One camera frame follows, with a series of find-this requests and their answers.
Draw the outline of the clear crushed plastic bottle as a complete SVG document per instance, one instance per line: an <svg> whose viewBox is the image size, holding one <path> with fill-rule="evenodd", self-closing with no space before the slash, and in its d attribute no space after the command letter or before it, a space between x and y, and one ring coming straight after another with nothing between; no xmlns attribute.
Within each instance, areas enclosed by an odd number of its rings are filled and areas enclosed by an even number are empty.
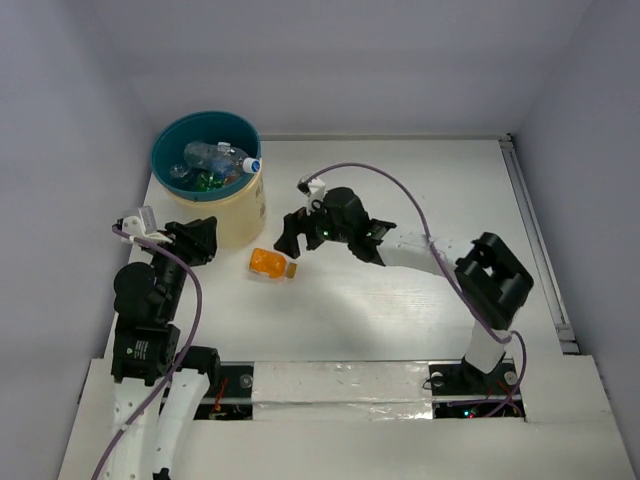
<svg viewBox="0 0 640 480"><path fill-rule="evenodd" d="M237 181L240 176L240 151L226 142L217 144L217 174L225 180L225 185Z"/></svg>

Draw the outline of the small orange juice bottle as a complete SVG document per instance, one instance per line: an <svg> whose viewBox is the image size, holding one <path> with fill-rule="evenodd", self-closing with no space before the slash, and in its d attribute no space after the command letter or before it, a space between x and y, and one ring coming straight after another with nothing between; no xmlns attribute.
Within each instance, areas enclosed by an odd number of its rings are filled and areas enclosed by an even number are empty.
<svg viewBox="0 0 640 480"><path fill-rule="evenodd" d="M279 252L254 248L249 259L248 270L272 281L292 280L297 273L297 264Z"/></svg>

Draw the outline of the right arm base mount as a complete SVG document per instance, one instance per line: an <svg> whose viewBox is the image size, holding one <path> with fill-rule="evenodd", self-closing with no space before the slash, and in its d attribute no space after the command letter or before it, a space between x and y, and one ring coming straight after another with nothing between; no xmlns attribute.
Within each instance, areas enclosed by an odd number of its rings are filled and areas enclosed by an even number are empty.
<svg viewBox="0 0 640 480"><path fill-rule="evenodd" d="M518 374L503 361L489 373L477 373L458 363L429 365L422 388L431 393L435 419L525 418Z"/></svg>

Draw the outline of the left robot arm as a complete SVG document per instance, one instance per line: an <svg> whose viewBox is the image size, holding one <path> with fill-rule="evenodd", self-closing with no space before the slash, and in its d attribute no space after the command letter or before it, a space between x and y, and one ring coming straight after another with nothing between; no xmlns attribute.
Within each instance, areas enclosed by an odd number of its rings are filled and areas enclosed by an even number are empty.
<svg viewBox="0 0 640 480"><path fill-rule="evenodd" d="M217 220L210 216L157 228L153 212L139 208L112 231L150 254L131 262L113 281L116 324L113 339L112 438L92 473L95 479L174 479L196 410L221 383L216 349L181 342L174 323L186 281L203 310L195 268L217 251Z"/></svg>

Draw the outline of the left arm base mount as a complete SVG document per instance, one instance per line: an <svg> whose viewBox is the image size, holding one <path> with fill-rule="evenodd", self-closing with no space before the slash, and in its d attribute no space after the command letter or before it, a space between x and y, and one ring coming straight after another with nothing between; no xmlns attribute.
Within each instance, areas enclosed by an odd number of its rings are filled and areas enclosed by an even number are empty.
<svg viewBox="0 0 640 480"><path fill-rule="evenodd" d="M253 364L223 364L221 380L209 388L194 414L195 420L243 421L253 418Z"/></svg>

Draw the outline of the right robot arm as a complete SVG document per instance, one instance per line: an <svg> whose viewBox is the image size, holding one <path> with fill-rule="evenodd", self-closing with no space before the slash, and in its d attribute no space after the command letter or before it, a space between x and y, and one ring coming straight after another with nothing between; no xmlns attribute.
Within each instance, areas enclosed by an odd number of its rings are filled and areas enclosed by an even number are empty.
<svg viewBox="0 0 640 480"><path fill-rule="evenodd" d="M534 286L531 274L498 235L484 232L475 240L453 242L411 232L369 216L347 187L311 188L306 197L305 206L284 216L276 251L298 258L303 236L308 251L326 242L341 243L364 263L451 280L478 316L461 361L462 384L482 392L496 381L511 324Z"/></svg>

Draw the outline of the clear bottle white cap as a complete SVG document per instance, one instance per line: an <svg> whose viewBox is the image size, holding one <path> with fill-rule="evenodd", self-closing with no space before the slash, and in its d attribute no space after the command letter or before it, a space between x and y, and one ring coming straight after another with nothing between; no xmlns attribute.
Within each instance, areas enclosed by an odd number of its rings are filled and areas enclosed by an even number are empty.
<svg viewBox="0 0 640 480"><path fill-rule="evenodd" d="M208 170L222 176L232 173L257 174L262 161L226 142L216 145L200 141L188 143L183 151L185 162L192 168Z"/></svg>

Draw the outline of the green plastic soda bottle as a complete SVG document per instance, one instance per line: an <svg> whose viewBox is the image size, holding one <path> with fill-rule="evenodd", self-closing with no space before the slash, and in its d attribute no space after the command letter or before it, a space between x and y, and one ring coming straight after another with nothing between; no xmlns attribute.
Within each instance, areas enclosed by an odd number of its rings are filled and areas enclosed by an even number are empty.
<svg viewBox="0 0 640 480"><path fill-rule="evenodd" d="M193 190L195 192L215 191L225 186L225 180L213 172L201 171L195 176Z"/></svg>

